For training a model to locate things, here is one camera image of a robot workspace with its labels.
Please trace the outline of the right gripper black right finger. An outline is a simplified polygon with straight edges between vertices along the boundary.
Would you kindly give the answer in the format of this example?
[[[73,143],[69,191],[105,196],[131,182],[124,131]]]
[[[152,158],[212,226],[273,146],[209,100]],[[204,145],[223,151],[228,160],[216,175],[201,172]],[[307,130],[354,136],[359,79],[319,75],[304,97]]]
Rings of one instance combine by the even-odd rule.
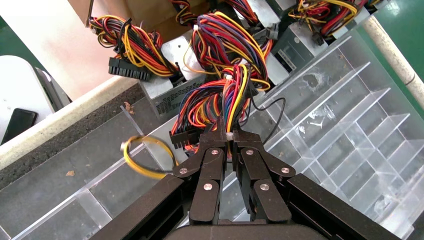
[[[241,129],[233,133],[232,164],[250,220],[289,222],[292,214],[283,198],[284,184],[296,170],[268,153],[258,134]]]

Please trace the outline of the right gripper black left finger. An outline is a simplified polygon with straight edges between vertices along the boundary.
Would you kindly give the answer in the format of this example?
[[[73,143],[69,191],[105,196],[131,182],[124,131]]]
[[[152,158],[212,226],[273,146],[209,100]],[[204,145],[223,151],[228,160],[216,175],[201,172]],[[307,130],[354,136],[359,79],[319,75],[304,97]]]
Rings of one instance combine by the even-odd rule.
[[[198,151],[173,168],[174,176],[184,180],[183,194],[191,201],[190,222],[217,222],[220,197],[227,164],[227,137],[223,117],[217,129],[203,133]]]

